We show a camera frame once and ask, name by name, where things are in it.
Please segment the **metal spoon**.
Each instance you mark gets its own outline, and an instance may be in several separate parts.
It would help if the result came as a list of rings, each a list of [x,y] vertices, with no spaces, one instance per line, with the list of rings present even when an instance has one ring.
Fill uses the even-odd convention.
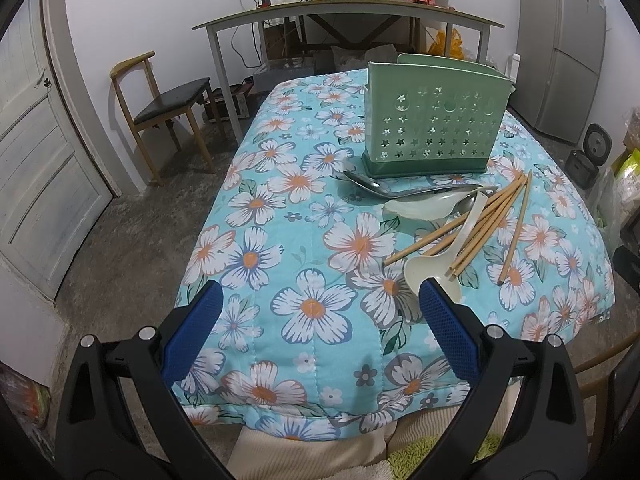
[[[356,174],[353,171],[339,171],[334,174],[337,180],[352,182],[363,191],[366,191],[378,198],[386,200],[399,200],[400,198],[408,198],[426,194],[436,194],[443,192],[471,192],[480,188],[478,184],[444,184],[427,186],[426,188],[408,188],[403,191],[393,191],[387,184],[382,181],[372,179],[364,174]]]

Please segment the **green plastic utensil holder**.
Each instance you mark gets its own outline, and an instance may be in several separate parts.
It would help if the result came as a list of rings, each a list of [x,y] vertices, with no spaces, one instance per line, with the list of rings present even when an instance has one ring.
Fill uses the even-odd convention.
[[[514,90],[494,68],[426,54],[368,64],[362,164],[370,177],[481,174]]]

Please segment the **floral blue tablecloth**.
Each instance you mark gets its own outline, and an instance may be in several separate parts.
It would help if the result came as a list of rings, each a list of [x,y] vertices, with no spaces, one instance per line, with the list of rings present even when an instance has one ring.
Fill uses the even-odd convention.
[[[234,155],[177,295],[209,280],[224,307],[175,395],[198,425],[280,438],[346,439],[411,413],[460,404],[404,266],[383,261],[436,229],[384,214],[337,180],[364,148],[364,70],[282,82]],[[512,337],[574,338],[615,301],[610,258],[578,191],[512,115],[484,185],[533,171],[508,277],[498,286],[520,197],[459,276],[461,300]]]

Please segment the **black rice cooker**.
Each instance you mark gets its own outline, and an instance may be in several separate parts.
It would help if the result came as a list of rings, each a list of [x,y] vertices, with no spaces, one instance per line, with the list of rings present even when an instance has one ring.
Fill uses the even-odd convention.
[[[565,173],[578,188],[589,190],[597,180],[600,168],[612,150],[610,135],[598,124],[590,124],[580,150],[571,150],[565,162]]]

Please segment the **white panel door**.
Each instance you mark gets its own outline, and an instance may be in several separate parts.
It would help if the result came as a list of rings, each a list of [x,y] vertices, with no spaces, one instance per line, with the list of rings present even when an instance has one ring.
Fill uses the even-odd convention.
[[[112,193],[54,83],[40,0],[24,0],[1,39],[1,253],[54,299]]]

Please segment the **yellow green rice bag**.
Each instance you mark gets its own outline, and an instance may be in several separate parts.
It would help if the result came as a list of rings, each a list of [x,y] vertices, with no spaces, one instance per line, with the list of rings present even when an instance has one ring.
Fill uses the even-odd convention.
[[[633,200],[639,195],[640,153],[635,148],[623,161],[615,174],[617,191],[621,200]]]

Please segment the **wooden chair black seat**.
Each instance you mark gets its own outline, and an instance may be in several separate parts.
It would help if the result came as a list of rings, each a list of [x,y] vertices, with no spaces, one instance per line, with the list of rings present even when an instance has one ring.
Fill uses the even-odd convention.
[[[168,91],[160,92],[160,88],[158,88],[150,62],[150,59],[154,55],[154,51],[149,51],[134,56],[133,58],[127,58],[125,61],[117,63],[110,70],[110,79],[115,91],[116,100],[122,110],[122,114],[124,115],[129,130],[134,137],[134,142],[136,142],[137,148],[140,150],[146,166],[148,166],[151,171],[155,183],[163,185],[160,172],[156,168],[151,154],[146,149],[144,142],[142,141],[141,133],[146,129],[158,128],[161,124],[164,124],[177,151],[180,152],[181,144],[172,124],[174,123],[175,118],[180,115],[184,115],[191,127],[196,145],[200,150],[204,162],[206,162],[209,171],[213,172],[214,163],[212,155],[209,153],[203,133],[201,132],[201,128],[198,126],[198,122],[196,121],[193,111],[195,104],[205,106],[206,96],[208,97],[210,105],[215,104],[209,78],[205,77],[195,79],[186,82],[185,84],[180,84],[180,86]],[[139,112],[136,117],[134,117],[131,115],[125,96],[122,93],[122,88],[120,88],[119,81],[123,76],[126,76],[139,66],[142,67],[143,73],[145,74],[146,82],[148,83],[151,91],[152,101],[149,102],[149,104]]]

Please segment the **yellow plastic bag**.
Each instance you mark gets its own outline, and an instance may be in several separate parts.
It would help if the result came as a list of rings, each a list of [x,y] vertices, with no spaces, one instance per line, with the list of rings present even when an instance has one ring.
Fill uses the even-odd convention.
[[[447,40],[447,34],[444,30],[439,30],[433,42],[428,47],[428,55],[445,56],[446,47],[449,47],[448,56],[450,58],[458,58],[464,60],[465,55],[462,48],[462,37],[457,29],[453,29],[450,40]]]

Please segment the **grey metal desk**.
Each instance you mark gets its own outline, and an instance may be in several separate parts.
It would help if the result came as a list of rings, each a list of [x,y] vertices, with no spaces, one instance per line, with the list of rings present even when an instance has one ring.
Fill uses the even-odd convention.
[[[331,47],[324,40],[312,42],[308,39],[308,21],[321,28],[339,47],[350,50],[366,50],[380,46],[383,43],[380,38],[401,21],[408,22],[408,37],[396,44],[399,51],[426,51],[439,29],[446,32],[447,40],[450,40],[454,28],[475,30],[478,40],[474,61],[477,63],[487,61],[491,31],[504,27],[503,24],[489,18],[408,0],[309,0],[273,4],[229,14],[193,27],[195,30],[206,31],[216,75],[224,95],[224,104],[227,106],[232,105],[232,94],[228,89],[229,79],[219,34],[242,26],[255,26],[259,36],[260,52],[262,57],[266,58],[268,49],[264,24],[274,20],[293,23],[296,26],[300,47],[305,53]]]

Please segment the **grey refrigerator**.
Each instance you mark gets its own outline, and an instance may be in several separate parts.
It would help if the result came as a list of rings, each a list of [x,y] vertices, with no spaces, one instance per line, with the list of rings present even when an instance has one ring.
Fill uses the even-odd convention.
[[[565,143],[582,138],[604,57],[604,0],[520,0],[512,108]]]

